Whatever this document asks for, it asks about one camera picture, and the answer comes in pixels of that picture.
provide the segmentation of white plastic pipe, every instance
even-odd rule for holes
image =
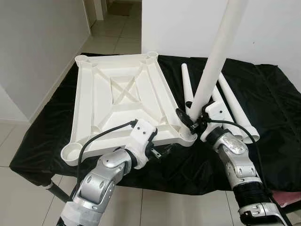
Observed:
[[[202,107],[207,104],[210,99],[225,63],[228,50],[238,30],[247,2],[248,0],[228,0],[219,30],[214,40],[213,48],[189,110],[189,116],[193,121],[197,120]],[[190,131],[187,127],[182,127],[180,134],[182,137],[188,137]]]
[[[214,90],[213,90],[213,93],[212,93],[212,99],[214,101],[219,101],[219,102],[222,102],[222,104],[224,105],[224,119],[226,121],[231,121],[231,122],[234,122],[232,117],[231,117],[231,114],[229,112],[229,110],[227,109],[227,106],[220,94],[220,92],[218,91],[217,87],[215,86]],[[230,125],[230,124],[226,124],[226,123],[223,123],[222,124],[223,128],[224,129],[228,129],[231,131],[231,133],[239,140],[242,140],[243,136],[241,134],[241,131],[240,131],[240,128],[238,128],[237,126],[233,126],[233,125]]]
[[[259,140],[259,134],[257,132],[257,130],[251,125],[249,119],[247,118],[244,110],[242,109],[242,107],[240,106],[238,100],[236,99],[233,91],[231,90],[229,84],[227,83],[225,77],[223,76],[223,74],[220,74],[220,77],[218,79],[218,82],[222,88],[222,91],[227,99],[227,102],[229,104],[229,107],[233,113],[233,116],[235,118],[235,121],[243,126],[254,138],[255,141]],[[243,142],[246,144],[250,144],[252,143],[251,139],[249,138],[249,136],[244,132],[241,131],[242,135],[243,135]]]
[[[185,99],[185,104],[186,104],[187,101],[191,101],[191,102],[193,101],[193,93],[192,93],[187,64],[182,64],[181,68],[182,68],[184,99]],[[189,109],[189,107],[187,107],[185,105],[185,110],[186,110],[186,113],[188,114],[188,111],[190,109]]]

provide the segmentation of black tablecloth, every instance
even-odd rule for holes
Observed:
[[[159,56],[158,62],[178,106],[184,110],[181,64],[188,65],[195,92],[206,58]],[[275,65],[227,59],[222,72],[261,136],[258,146],[269,188],[301,191],[301,94]],[[74,64],[28,129],[10,164],[13,171],[35,185],[48,185],[54,174],[76,175],[76,167],[68,166],[60,153],[70,140],[77,74]],[[253,145],[248,147],[257,167]],[[97,159],[86,159],[81,173],[91,170]],[[119,184],[180,194],[230,189],[219,157],[199,140],[188,148],[175,145],[161,162],[151,161],[141,170],[132,170]]]

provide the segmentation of tiled floor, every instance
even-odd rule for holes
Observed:
[[[134,54],[141,52],[141,7],[130,16],[108,16],[92,27],[83,52]],[[54,226],[64,203],[42,187],[12,172],[8,165],[28,126],[0,124],[0,225]],[[75,178],[55,175],[53,181],[70,193]],[[101,226],[241,226],[233,192],[215,191],[188,196],[145,189],[116,187]],[[293,223],[301,213],[292,213]]]

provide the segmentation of black cloth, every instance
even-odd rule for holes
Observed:
[[[181,64],[188,65],[195,92],[206,58],[159,56],[158,62],[178,106],[184,110]],[[274,65],[227,59],[222,72],[261,136],[258,146],[268,187],[301,191],[301,94]],[[60,153],[70,140],[77,74],[74,64],[28,129],[10,164],[13,171],[35,185],[48,185],[54,174],[76,175],[76,167],[68,166]],[[248,147],[258,169],[253,145]],[[166,146],[156,149],[164,152]],[[86,159],[81,174],[90,171],[97,159]],[[230,189],[219,157],[200,140],[188,148],[174,145],[160,162],[150,161],[143,169],[132,170],[119,184],[179,194]]]

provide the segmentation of black cable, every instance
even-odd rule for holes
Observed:
[[[260,173],[261,173],[260,178],[262,180],[264,190],[268,194],[268,196],[272,200],[272,202],[277,206],[277,208],[278,208],[279,212],[281,213],[282,217],[284,218],[285,222],[288,225],[292,225],[291,222],[286,217],[286,214],[282,211],[281,206],[274,199],[273,193],[268,189],[268,186],[267,186],[267,183],[266,183],[266,180],[265,180],[265,177],[264,177],[264,173],[263,173],[263,167],[262,167],[262,161],[261,161],[261,156],[260,156],[260,152],[259,152],[259,147],[258,147],[256,141],[254,140],[254,138],[252,137],[252,135],[249,133],[249,131],[246,130],[243,126],[241,126],[239,124],[236,124],[234,122],[231,122],[231,121],[213,120],[213,119],[204,119],[204,120],[206,120],[207,122],[225,123],[225,124],[230,124],[230,125],[236,126],[240,129],[242,129],[249,136],[249,138],[252,140],[252,143],[255,145],[255,149],[256,149],[256,153],[257,153],[257,159],[258,159],[258,163],[259,163],[259,169],[260,169]]]
[[[134,127],[134,126],[136,125],[136,123],[137,123],[137,120],[129,121],[129,122],[127,122],[127,123],[125,123],[125,124],[122,124],[122,125],[120,125],[120,126],[116,126],[116,127],[114,127],[114,128],[108,129],[107,131],[102,132],[102,133],[100,133],[100,134],[97,134],[95,137],[89,139],[89,140],[83,145],[83,147],[82,147],[82,149],[81,149],[81,151],[80,151],[80,153],[79,153],[79,161],[78,161],[78,165],[77,165],[77,172],[76,172],[76,177],[77,177],[76,191],[78,191],[79,186],[80,186],[80,182],[81,182],[81,179],[80,179],[80,164],[81,164],[81,160],[82,160],[82,157],[83,157],[83,153],[84,153],[86,147],[87,147],[90,143],[92,143],[94,140],[96,140],[96,139],[98,139],[98,138],[100,138],[100,137],[102,137],[102,136],[104,136],[104,135],[106,135],[106,134],[108,134],[108,133],[111,133],[112,131],[121,129],[121,128],[123,128],[123,127],[125,127],[125,126],[128,126],[128,125],[131,125],[132,127]]]

